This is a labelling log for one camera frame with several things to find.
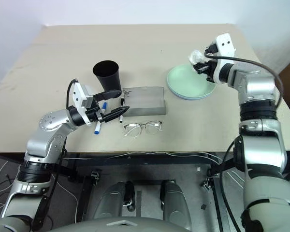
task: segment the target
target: blue marker cap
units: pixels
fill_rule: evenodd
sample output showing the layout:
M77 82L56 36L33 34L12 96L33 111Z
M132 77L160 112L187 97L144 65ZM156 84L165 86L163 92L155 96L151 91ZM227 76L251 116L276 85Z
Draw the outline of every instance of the blue marker cap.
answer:
M106 110L107 102L103 103L102 109Z

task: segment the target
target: light green plate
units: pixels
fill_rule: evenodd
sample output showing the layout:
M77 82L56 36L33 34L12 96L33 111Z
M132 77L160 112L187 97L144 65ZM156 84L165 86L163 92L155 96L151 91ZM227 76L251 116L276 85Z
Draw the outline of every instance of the light green plate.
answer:
M216 84L206 80L206 74L197 74L191 64L174 67L168 74L167 83L170 90L186 100L202 99L210 95Z

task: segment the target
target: table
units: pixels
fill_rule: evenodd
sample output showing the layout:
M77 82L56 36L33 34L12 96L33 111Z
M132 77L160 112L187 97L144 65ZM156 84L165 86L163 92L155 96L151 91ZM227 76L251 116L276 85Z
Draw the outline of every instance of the table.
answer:
M24 152L26 143L47 112L65 108L68 83L102 91L92 73L94 64L111 59L119 64L122 87L162 86L167 115L125 117L95 126L82 126L67 140L69 152L225 151L238 135L237 91L226 84L202 100L187 101L167 87L168 71L183 63L193 49L204 50L214 38L229 32L236 55L258 61L234 25L122 25L44 27L0 84L0 152ZM109 101L109 109L119 99ZM290 110L282 102L277 112L287 150L290 150ZM162 131L124 136L123 125L161 120Z

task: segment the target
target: white marker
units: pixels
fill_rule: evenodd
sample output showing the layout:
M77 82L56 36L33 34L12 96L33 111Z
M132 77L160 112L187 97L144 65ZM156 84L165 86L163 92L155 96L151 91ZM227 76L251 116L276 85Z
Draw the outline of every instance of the white marker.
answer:
M105 112L106 107L107 107L107 102L105 102L105 103L103 104L103 107L102 107L102 109L101 109L102 113ZM101 122L98 121L94 133L95 133L95 134L99 134L99 133L100 133L100 130L101 130Z
M120 99L120 105L121 105L121 106L124 106L124 104L125 104L125 98L121 98L121 99ZM123 115L119 116L119 122L122 123L123 120L124 120Z

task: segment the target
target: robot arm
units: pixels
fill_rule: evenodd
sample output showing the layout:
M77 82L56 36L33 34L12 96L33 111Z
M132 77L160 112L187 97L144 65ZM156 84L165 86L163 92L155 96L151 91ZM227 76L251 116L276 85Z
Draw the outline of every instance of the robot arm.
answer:
M232 58L234 51L226 33L215 39L205 55ZM189 60L197 73L207 74L208 81L227 83L238 91L240 136L233 154L246 178L243 227L248 232L290 231L290 183L282 176L287 154L276 117L274 77L252 64L215 58L205 62L199 51L193 51Z
M29 231L42 227L50 204L47 192L51 187L51 173L67 136L84 124L108 122L125 113L128 106L105 115L100 110L99 101L118 94L119 90L110 90L93 95L88 86L75 80L73 100L76 107L50 112L41 118L38 129L27 143L24 162L1 213L0 231L7 228Z

